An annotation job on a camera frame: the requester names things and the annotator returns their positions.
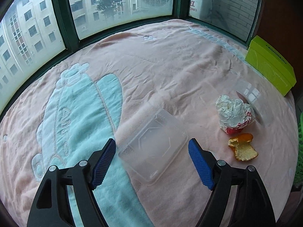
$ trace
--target blue gripper pad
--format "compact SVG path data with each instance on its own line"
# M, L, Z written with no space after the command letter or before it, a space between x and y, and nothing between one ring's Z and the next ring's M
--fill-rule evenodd
M191 139L188 143L188 153L194 163L202 183L207 186L208 189L212 190L215 184L212 179L212 169L206 163L197 146L199 145L196 145Z
M115 153L116 142L115 140L112 140L105 149L104 153L100 156L95 167L93 168L91 181L93 189L102 184L104 177L109 169L109 166L115 156Z

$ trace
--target green basket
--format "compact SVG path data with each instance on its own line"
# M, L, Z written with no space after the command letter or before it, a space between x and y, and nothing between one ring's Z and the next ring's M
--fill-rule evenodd
M299 154L296 173L294 175L294 183L303 182L303 113L300 115L300 122L298 124L298 134L299 134Z

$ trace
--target brick wall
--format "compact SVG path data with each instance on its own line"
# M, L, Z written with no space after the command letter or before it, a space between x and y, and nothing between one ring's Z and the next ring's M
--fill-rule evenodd
M217 26L246 40L257 9L258 0L214 0L213 13L217 14Z

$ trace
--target tree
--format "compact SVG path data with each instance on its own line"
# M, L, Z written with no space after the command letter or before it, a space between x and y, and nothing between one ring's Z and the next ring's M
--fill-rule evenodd
M98 0L97 10L105 16L105 19L112 17L117 13L117 3L122 0Z

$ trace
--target bed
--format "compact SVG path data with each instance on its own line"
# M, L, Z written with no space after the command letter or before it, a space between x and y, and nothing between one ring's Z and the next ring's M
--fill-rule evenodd
M254 165L268 191L276 220L288 199L298 156L291 93L284 98L245 62L246 50L205 27L170 20L141 26L92 44L33 82L0 123L0 199L15 222L26 226L39 182L49 166L74 166L109 138L121 146L149 114L150 103L181 120L189 137L233 167ZM234 97L231 83L251 83L268 100L273 119L253 122L259 156L238 162L214 105ZM83 226L73 189L69 201ZM117 154L95 197L110 227L195 226L210 196L184 146L152 186L124 169ZM232 187L222 226L232 212Z

